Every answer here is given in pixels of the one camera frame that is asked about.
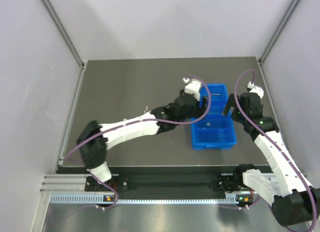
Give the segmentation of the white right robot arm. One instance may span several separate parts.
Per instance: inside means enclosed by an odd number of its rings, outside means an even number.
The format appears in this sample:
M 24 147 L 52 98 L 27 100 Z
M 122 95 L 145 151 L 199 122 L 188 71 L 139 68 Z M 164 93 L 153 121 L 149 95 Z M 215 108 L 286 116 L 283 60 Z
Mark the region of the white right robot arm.
M 229 95 L 222 114 L 241 123 L 266 158 L 276 182 L 272 182 L 253 164 L 235 167 L 233 178 L 240 189 L 254 190 L 270 206 L 283 227 L 304 222 L 315 225 L 320 215 L 320 190 L 305 178 L 287 150 L 275 120 L 263 115 L 261 95 L 245 92 Z

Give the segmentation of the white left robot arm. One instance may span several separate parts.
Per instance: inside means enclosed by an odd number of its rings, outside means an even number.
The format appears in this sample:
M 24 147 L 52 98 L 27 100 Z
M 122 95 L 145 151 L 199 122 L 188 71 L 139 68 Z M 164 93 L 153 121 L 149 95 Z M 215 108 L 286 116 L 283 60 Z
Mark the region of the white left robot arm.
M 112 179 L 106 162 L 107 150 L 143 136 L 153 136 L 185 125 L 189 119 L 202 119 L 208 113 L 207 96 L 199 99 L 181 91 L 174 102 L 157 107 L 142 116 L 111 124 L 89 122 L 76 140 L 84 167 L 99 183 Z

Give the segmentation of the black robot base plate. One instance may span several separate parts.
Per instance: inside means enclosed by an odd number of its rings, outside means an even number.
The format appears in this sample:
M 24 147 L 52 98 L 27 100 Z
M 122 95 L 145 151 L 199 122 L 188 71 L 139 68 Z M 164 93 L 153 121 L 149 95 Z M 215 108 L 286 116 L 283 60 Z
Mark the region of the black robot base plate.
M 89 176 L 86 179 L 86 191 L 102 192 L 110 189 L 120 193 L 137 191 L 138 189 L 156 189 L 158 191 L 165 189 L 192 190 L 201 189 L 209 192 L 248 191 L 249 188 L 233 174 L 221 173 L 196 173 L 196 174 L 134 174 L 121 173 L 112 175 L 110 179 L 104 181 L 101 178 L 96 179 Z

